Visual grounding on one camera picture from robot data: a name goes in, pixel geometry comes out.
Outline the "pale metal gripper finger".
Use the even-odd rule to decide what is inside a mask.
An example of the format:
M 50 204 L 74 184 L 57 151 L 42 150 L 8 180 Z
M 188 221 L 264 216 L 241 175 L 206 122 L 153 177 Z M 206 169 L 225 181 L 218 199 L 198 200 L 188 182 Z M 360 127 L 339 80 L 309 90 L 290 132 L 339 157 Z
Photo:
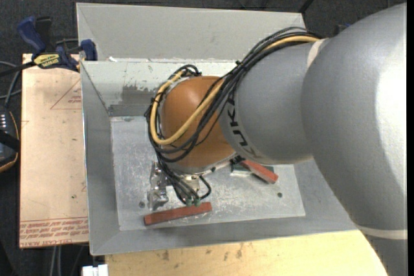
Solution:
M 147 201 L 149 209 L 158 209 L 169 202 L 166 189 L 150 189 L 147 192 Z
M 158 162 L 153 162 L 150 173 L 151 189 L 165 189 L 168 183 L 166 174 L 160 168 Z

